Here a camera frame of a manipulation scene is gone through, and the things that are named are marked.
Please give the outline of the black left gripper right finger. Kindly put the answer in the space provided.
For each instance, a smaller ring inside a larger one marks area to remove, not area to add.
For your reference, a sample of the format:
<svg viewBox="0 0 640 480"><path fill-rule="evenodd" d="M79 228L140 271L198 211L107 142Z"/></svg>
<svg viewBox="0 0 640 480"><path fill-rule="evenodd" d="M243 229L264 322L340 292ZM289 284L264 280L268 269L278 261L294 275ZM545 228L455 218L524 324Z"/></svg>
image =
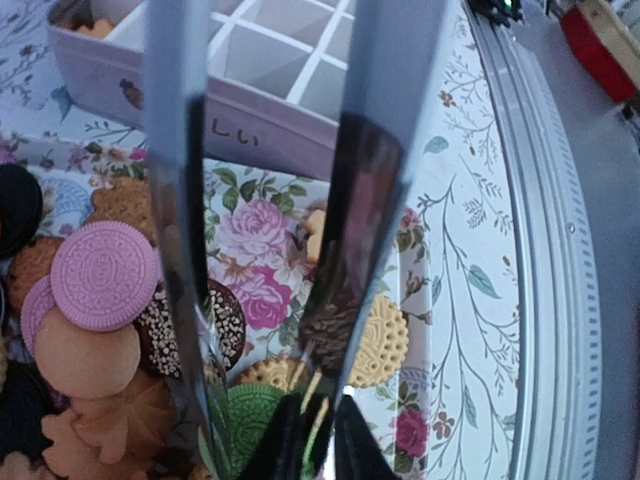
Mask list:
<svg viewBox="0 0 640 480"><path fill-rule="evenodd" d="M397 480L351 396L343 395L335 421L337 480Z"/></svg>

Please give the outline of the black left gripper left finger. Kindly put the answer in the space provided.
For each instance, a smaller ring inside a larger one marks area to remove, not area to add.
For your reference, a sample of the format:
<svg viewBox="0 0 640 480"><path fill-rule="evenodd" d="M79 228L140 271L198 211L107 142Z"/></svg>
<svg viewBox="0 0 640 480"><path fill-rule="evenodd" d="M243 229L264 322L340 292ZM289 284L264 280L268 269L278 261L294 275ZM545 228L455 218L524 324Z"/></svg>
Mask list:
<svg viewBox="0 0 640 480"><path fill-rule="evenodd" d="M327 457L333 410L329 398L313 394L301 411L302 394L278 403L240 479L315 479Z"/></svg>

